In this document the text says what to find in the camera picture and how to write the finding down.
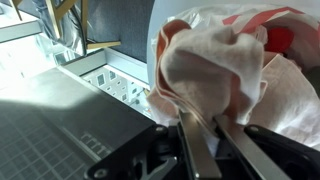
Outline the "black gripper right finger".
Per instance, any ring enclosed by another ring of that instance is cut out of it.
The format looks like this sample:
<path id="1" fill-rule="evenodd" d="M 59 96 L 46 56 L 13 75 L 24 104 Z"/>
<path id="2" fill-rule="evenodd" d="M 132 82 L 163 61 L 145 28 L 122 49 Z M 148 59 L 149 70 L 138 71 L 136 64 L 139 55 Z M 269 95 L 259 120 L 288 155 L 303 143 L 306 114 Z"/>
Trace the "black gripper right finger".
<path id="1" fill-rule="evenodd" d="M 320 152 L 259 125 L 214 118 L 221 180 L 320 180 Z"/>

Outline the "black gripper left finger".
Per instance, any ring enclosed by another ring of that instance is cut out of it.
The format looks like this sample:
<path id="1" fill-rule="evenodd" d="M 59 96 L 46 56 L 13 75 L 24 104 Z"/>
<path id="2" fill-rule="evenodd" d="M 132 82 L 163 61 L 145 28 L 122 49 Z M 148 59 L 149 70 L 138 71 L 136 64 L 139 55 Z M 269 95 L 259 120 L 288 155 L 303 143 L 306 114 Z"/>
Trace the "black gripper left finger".
<path id="1" fill-rule="evenodd" d="M 196 118 L 180 112 L 179 119 L 142 131 L 91 166 L 84 180 L 221 180 Z"/>

